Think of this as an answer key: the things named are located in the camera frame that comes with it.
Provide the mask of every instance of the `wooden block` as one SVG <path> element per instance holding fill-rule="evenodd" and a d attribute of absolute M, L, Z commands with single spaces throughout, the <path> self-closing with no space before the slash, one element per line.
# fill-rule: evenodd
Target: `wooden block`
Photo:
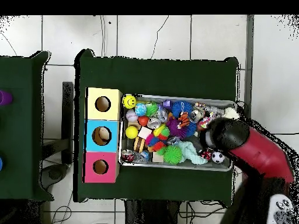
<path fill-rule="evenodd" d="M 87 120 L 86 151 L 117 152 L 119 121 Z"/>
<path fill-rule="evenodd" d="M 151 133 L 152 133 L 151 129 L 142 126 L 139 133 L 138 133 L 138 136 L 143 138 L 143 139 L 146 139 Z"/>
<path fill-rule="evenodd" d="M 118 89 L 88 87 L 87 118 L 89 120 L 119 120 L 122 93 Z"/>
<path fill-rule="evenodd" d="M 164 162 L 164 157 L 157 152 L 152 153 L 152 162 Z"/>
<path fill-rule="evenodd" d="M 84 183 L 115 183 L 119 174 L 117 153 L 87 152 Z"/>
<path fill-rule="evenodd" d="M 135 126 L 138 130 L 141 129 L 141 125 L 138 123 L 138 121 L 135 121 L 135 122 L 128 122 L 128 127 L 129 126 Z"/>

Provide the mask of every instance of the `dark green table surface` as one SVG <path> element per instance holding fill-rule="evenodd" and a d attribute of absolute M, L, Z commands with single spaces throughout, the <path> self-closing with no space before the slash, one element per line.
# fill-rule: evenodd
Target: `dark green table surface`
<path fill-rule="evenodd" d="M 89 49 L 75 59 L 76 97 L 79 119 L 78 200 L 85 198 L 127 198 L 156 200 L 221 200 L 231 205 L 232 170 L 229 172 L 163 169 L 154 167 L 120 168 L 114 184 L 82 182 L 85 88 L 118 89 L 123 94 L 192 97 L 235 101 L 238 61 L 172 61 L 96 58 Z"/>
<path fill-rule="evenodd" d="M 12 104 L 0 106 L 1 199 L 53 199 L 39 184 L 42 71 L 48 55 L 0 57 L 0 89 L 13 95 Z"/>

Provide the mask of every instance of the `gray bin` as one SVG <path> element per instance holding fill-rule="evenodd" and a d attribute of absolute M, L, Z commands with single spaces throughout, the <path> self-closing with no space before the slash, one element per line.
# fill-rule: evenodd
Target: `gray bin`
<path fill-rule="evenodd" d="M 237 109 L 237 104 L 230 100 L 208 100 L 208 99 L 194 99 L 194 98 L 180 98 L 180 97 L 168 97 L 168 96 L 153 96 L 153 95 L 139 95 L 139 97 L 136 97 L 137 101 L 141 102 L 150 102 L 154 101 L 157 103 L 161 103 L 164 100 L 171 100 L 172 102 L 175 102 L 177 100 L 185 100 L 187 102 L 190 102 L 191 104 L 194 104 L 196 102 L 201 102 L 209 106 L 216 106 L 220 109 L 226 109 L 227 107 L 232 107 L 234 109 Z M 124 117 L 121 120 L 120 123 L 120 140 L 119 140 L 119 163 L 121 163 L 123 166 L 141 166 L 141 167 L 163 167 L 168 169 L 190 169 L 190 170 L 209 170 L 209 171 L 221 171 L 221 172 L 227 172 L 232 169 L 232 162 L 229 159 L 225 159 L 221 164 L 216 164 L 212 160 L 210 160 L 208 163 L 203 165 L 196 165 L 193 164 L 190 160 L 186 160 L 185 162 L 179 163 L 177 165 L 171 165 L 168 163 L 155 163 L 155 162 L 148 162 L 147 164 L 141 164 L 141 163 L 126 163 L 121 160 L 121 151 L 123 149 L 133 149 L 133 139 L 128 139 L 125 135 L 125 130 L 127 128 L 128 121 Z"/>

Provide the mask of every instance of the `yellow smiley face ball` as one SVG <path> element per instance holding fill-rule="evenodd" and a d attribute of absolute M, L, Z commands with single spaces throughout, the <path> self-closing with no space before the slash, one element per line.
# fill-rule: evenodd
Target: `yellow smiley face ball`
<path fill-rule="evenodd" d="M 127 94 L 123 98 L 123 104 L 125 108 L 132 109 L 136 106 L 136 98 L 131 94 Z"/>

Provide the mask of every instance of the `yellow ball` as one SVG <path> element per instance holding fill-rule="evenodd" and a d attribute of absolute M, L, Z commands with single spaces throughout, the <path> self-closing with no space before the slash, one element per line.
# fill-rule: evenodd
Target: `yellow ball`
<path fill-rule="evenodd" d="M 135 139 L 137 135 L 138 135 L 138 129 L 135 126 L 131 125 L 126 129 L 127 138 Z"/>
<path fill-rule="evenodd" d="M 123 98 L 123 104 L 125 108 L 132 109 L 136 106 L 136 98 L 131 94 L 127 94 Z"/>

